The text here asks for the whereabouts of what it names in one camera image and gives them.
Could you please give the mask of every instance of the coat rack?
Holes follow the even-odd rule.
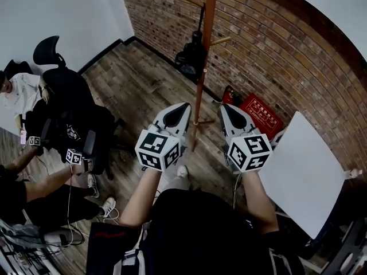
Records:
[[[186,0],[190,3],[200,7],[205,8],[205,18],[204,18],[204,29],[202,32],[202,45],[206,49],[207,55],[204,62],[204,71],[197,82],[197,91],[196,91],[196,104],[195,104],[195,114],[194,114],[194,130],[191,142],[191,150],[194,151],[196,145],[196,130],[199,125],[214,123],[214,120],[210,121],[199,121],[200,114],[200,105],[201,105],[201,97],[202,97],[202,89],[204,87],[205,75],[207,73],[206,64],[208,61],[209,48],[211,46],[221,44],[223,42],[227,42],[231,40],[231,38],[223,38],[217,41],[211,41],[212,39],[212,30],[213,30],[213,21],[214,21],[214,13],[216,9],[216,1],[217,0],[206,0],[205,4],[199,0]]]

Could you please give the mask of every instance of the white sneaker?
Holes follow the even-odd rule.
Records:
[[[109,197],[106,199],[105,203],[101,207],[104,211],[104,215],[101,215],[103,218],[107,218],[110,214],[110,212],[116,207],[116,200],[114,197]]]
[[[189,176],[189,170],[185,165],[179,166],[177,169],[177,176],[187,178]]]
[[[99,198],[99,190],[97,186],[97,179],[94,175],[88,174],[88,188],[94,189],[93,198]]]

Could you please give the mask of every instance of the black t-shirt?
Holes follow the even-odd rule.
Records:
[[[24,182],[15,181],[16,177],[0,165],[0,219],[6,223],[24,224],[22,210],[27,203],[27,193]]]
[[[99,231],[104,229],[101,232],[105,234],[108,228],[101,226]],[[111,257],[108,250],[116,253],[116,249],[131,249],[131,241],[124,246],[123,240],[113,247],[114,231],[118,230],[113,229],[110,239],[95,237],[91,231],[87,274],[108,274],[100,273],[106,256]],[[230,205],[201,191],[164,191],[153,207],[147,238],[139,248],[144,252],[146,273],[152,275],[273,274],[269,248],[287,257],[293,274],[304,273],[279,231],[258,234]]]

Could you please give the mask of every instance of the brick wall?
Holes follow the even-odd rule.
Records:
[[[182,0],[125,0],[135,35],[174,59],[200,10]],[[345,169],[367,170],[367,92],[319,33],[275,0],[217,0],[205,85],[256,93],[288,124],[301,111]]]

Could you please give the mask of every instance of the white cloth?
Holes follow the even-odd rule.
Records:
[[[32,111],[42,99],[38,88],[40,78],[34,74],[18,73],[10,79],[13,90],[11,93],[5,93],[4,106],[11,110],[15,117]]]

